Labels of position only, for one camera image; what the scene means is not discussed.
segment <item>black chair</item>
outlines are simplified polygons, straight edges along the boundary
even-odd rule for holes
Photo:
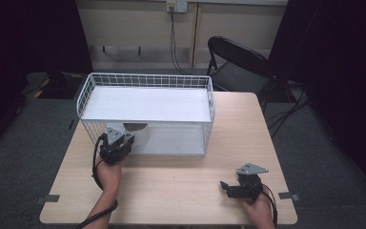
[[[267,59],[260,53],[222,36],[211,37],[208,47],[211,60],[207,75],[211,77],[214,89],[254,93],[264,113],[270,90],[275,83],[275,76]],[[219,68],[216,65],[216,55],[227,61]]]

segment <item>chair backrest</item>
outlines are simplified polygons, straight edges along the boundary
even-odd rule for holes
[[[263,55],[233,40],[222,36],[213,36],[208,41],[208,47],[212,57],[210,67],[213,65],[217,69],[214,56],[216,54],[242,69],[268,78],[273,77],[268,61]]]

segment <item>white wire rack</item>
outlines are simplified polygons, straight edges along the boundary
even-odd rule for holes
[[[214,123],[213,85],[207,75],[91,73],[77,112],[93,143],[114,123],[148,123],[150,141],[134,153],[204,155]]]

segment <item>wire grid side panel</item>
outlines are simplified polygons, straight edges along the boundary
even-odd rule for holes
[[[210,85],[209,77],[201,75],[92,73],[91,76],[98,86],[204,88],[209,90]]]
[[[106,133],[106,123],[99,122],[83,122],[85,130],[88,132],[89,137],[91,138],[91,142],[93,144],[96,143],[97,139],[103,134]]]
[[[204,145],[204,154],[207,153],[208,143],[210,141],[211,130],[213,128],[213,124],[205,124],[203,125],[203,145]]]
[[[91,77],[88,77],[85,85],[83,86],[81,94],[78,97],[78,101],[76,102],[76,111],[78,112],[79,118],[81,118],[82,114],[85,112],[86,105],[88,104],[89,98],[91,97],[94,86],[94,81]]]

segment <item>forearm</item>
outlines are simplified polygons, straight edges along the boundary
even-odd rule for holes
[[[99,200],[96,202],[94,207],[91,209],[91,212],[89,213],[88,218],[114,206],[114,203],[115,203],[115,200],[117,197],[117,193],[118,193],[118,190],[103,191]],[[103,217],[91,222],[84,228],[87,228],[87,229],[89,229],[89,228],[95,228],[95,229],[96,228],[108,228],[111,215],[112,215],[112,213],[108,213],[106,216],[103,216]]]

